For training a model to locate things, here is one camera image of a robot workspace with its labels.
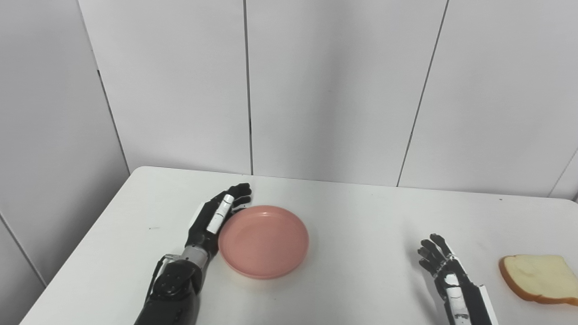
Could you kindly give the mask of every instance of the gray wall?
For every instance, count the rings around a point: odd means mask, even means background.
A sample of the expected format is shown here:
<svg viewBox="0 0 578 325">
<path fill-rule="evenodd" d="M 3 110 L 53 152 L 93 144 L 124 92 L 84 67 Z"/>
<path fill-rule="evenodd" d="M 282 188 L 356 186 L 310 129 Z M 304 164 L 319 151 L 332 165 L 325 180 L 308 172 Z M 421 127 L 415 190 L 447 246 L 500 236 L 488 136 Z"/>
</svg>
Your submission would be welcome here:
<svg viewBox="0 0 578 325">
<path fill-rule="evenodd" d="M 79 3 L 131 170 L 578 191 L 573 0 Z"/>
<path fill-rule="evenodd" d="M 0 2 L 0 47 L 0 324 L 13 325 L 128 170 L 75 0 Z"/>
</svg>

